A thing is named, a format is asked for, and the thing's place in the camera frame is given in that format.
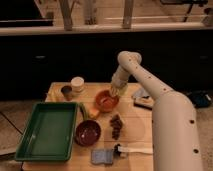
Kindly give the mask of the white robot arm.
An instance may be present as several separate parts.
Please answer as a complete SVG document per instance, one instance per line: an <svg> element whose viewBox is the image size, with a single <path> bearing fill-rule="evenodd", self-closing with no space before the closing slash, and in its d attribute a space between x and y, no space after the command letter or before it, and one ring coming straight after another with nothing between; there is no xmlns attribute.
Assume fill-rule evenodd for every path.
<svg viewBox="0 0 213 171"><path fill-rule="evenodd" d="M189 98L143 68L137 52L121 51L110 95L119 95L133 76L154 100L152 142L154 171L204 171L196 122Z"/></svg>

